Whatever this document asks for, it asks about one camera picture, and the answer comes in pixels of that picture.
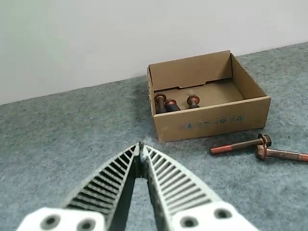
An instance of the copper bolt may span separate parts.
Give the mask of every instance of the copper bolt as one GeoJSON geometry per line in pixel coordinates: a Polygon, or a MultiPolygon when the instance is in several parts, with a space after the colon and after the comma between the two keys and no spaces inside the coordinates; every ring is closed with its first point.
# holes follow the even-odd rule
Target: copper bolt
{"type": "Polygon", "coordinates": [[[308,153],[296,153],[296,152],[268,149],[265,143],[262,145],[257,145],[255,155],[256,158],[260,160],[265,160],[266,157],[269,156],[280,159],[299,160],[308,162],[308,153]]]}
{"type": "Polygon", "coordinates": [[[200,99],[198,96],[196,95],[190,95],[188,98],[187,98],[187,104],[189,105],[189,108],[190,109],[193,109],[193,108],[198,108],[198,103],[200,102],[200,99]]]}
{"type": "Polygon", "coordinates": [[[168,112],[176,112],[181,110],[174,99],[167,99],[165,101],[165,108],[168,112]]]}
{"type": "Polygon", "coordinates": [[[155,95],[154,100],[157,103],[157,109],[156,109],[157,114],[167,112],[167,110],[164,106],[166,98],[167,97],[163,93],[158,93],[158,94],[155,95]]]}
{"type": "Polygon", "coordinates": [[[262,135],[260,133],[258,135],[258,139],[256,139],[256,140],[245,141],[245,142],[241,142],[241,143],[234,143],[234,144],[230,144],[230,145],[211,148],[210,152],[211,152],[212,155],[214,155],[214,154],[225,153],[225,152],[229,152],[229,151],[249,148],[249,147],[256,146],[256,145],[262,145],[264,143],[268,147],[271,146],[271,139],[270,139],[269,135],[262,135]]]}

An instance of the gray carpet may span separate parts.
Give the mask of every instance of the gray carpet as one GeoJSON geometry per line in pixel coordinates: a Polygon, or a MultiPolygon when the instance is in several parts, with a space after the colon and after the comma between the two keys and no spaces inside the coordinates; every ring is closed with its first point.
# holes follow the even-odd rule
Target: gray carpet
{"type": "MultiPolygon", "coordinates": [[[[308,43],[239,59],[272,97],[263,130],[158,143],[146,77],[0,106],[0,230],[58,206],[93,170],[139,141],[192,170],[260,230],[307,230],[305,163],[260,162],[253,150],[215,158],[208,149],[261,131],[275,148],[308,152],[308,43]]],[[[136,181],[127,230],[156,230],[145,180],[136,181]]]]}

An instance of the screw hole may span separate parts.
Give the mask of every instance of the screw hole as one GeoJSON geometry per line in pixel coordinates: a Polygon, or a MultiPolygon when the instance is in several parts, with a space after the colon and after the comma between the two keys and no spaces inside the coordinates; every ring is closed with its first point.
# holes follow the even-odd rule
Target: screw hole
{"type": "Polygon", "coordinates": [[[79,222],[77,231],[91,231],[95,228],[95,220],[85,219],[79,222]]]}
{"type": "Polygon", "coordinates": [[[226,219],[226,218],[230,218],[232,217],[232,214],[231,212],[229,212],[228,210],[226,209],[217,209],[215,212],[214,212],[214,215],[217,219],[226,219]]]}
{"type": "Polygon", "coordinates": [[[194,217],[183,217],[180,221],[180,224],[183,228],[193,228],[196,227],[199,223],[198,220],[194,217]]]}
{"type": "Polygon", "coordinates": [[[56,221],[55,218],[48,218],[47,221],[46,221],[46,223],[49,224],[49,225],[51,225],[51,224],[53,224],[55,221],[56,221]]]}
{"type": "Polygon", "coordinates": [[[40,224],[43,230],[52,230],[60,223],[60,216],[57,214],[47,216],[40,224]]]}

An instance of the open cardboard box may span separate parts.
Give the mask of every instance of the open cardboard box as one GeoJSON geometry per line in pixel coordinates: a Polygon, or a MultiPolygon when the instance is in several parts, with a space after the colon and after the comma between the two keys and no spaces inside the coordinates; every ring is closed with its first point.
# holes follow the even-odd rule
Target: open cardboard box
{"type": "Polygon", "coordinates": [[[230,51],[151,64],[149,99],[159,141],[206,137],[265,126],[270,97],[230,51]],[[164,93],[181,111],[156,114],[154,95],[164,93]],[[188,109],[195,94],[200,108],[188,109]]]}

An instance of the blue printed icons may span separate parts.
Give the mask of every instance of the blue printed icons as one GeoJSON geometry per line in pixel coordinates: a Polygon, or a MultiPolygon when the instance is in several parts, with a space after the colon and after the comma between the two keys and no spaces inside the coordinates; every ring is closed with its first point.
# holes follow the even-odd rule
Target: blue printed icons
{"type": "Polygon", "coordinates": [[[189,122],[180,124],[181,130],[200,129],[208,126],[217,126],[228,123],[240,123],[244,121],[244,115],[234,115],[229,117],[221,117],[212,120],[199,120],[197,122],[189,122]]]}

